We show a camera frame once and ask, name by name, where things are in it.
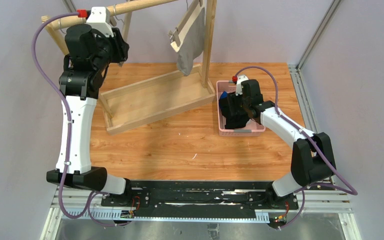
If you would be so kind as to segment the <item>black underwear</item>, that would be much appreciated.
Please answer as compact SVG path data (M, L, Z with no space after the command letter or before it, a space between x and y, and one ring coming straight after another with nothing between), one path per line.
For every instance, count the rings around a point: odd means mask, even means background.
M228 130L245 128L250 118L242 107L242 95L224 91L219 98L219 109L225 118L224 128Z

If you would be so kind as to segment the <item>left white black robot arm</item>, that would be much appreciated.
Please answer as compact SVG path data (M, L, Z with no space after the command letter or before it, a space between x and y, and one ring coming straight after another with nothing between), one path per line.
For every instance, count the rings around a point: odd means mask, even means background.
M89 24L69 27L65 35L69 53L59 77L63 128L60 156L46 181L65 187L107 193L121 202L133 197L131 181L92 166L90 140L92 120L106 73L111 63L127 60L129 45L117 27L98 30Z

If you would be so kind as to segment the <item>wooden hanger with grey underwear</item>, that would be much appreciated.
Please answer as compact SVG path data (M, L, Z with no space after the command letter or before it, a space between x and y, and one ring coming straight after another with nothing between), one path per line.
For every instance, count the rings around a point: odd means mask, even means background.
M205 29L206 0L193 0L179 24L168 32L170 46L178 53L193 30Z

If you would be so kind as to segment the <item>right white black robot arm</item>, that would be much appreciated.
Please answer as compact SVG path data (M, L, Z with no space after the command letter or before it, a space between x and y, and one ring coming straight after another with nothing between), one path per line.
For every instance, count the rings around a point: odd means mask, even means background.
M292 150L288 174L273 181L266 190L267 199L277 202L295 191L335 174L336 164L330 137L308 130L285 115L276 102L264 100L256 79L239 75L233 79L236 90L228 93L231 127L238 121L254 121L280 137Z

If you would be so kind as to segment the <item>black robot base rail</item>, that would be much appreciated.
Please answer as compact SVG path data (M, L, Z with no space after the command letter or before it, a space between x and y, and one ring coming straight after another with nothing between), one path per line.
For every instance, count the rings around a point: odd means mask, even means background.
M293 195L276 197L268 181L133 180L131 199L98 196L91 209L133 210L137 218L251 219L256 210L298 210Z

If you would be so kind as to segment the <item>grey underwear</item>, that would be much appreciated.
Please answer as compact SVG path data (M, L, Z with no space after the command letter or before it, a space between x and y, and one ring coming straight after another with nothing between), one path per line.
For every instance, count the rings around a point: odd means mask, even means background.
M188 76L193 68L194 60L201 55L204 50L205 41L205 18L206 10L202 8L191 27L185 35L183 44L177 52L177 69Z

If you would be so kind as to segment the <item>blue white underwear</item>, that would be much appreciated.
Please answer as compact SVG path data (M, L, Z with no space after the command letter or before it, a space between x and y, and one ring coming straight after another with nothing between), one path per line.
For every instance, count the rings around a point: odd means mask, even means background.
M228 96L228 93L226 91L223 91L219 96L219 101L221 101L222 99L225 99L227 96Z

